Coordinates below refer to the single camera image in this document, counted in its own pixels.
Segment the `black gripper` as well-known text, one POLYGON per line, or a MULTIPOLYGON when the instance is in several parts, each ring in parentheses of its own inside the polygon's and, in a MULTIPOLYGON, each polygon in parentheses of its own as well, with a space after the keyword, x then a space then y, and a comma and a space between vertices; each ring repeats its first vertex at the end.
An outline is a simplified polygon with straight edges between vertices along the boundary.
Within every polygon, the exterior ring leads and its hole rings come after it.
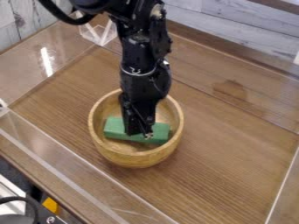
POLYGON ((153 137, 154 110, 170 89, 170 68, 165 55, 172 50, 166 34, 130 33, 120 38, 118 96, 125 133, 153 137))

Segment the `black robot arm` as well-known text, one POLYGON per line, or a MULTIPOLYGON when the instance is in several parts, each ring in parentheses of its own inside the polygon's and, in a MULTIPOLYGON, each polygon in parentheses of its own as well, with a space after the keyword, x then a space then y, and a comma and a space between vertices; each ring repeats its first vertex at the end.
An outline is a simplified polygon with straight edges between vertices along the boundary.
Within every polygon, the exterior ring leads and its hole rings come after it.
POLYGON ((121 44, 118 103, 125 134, 153 136, 157 103, 169 93, 172 74, 166 54, 172 39, 166 31, 162 0, 69 0, 82 17, 72 18, 52 0, 37 0, 64 23, 84 25, 108 14, 121 44))

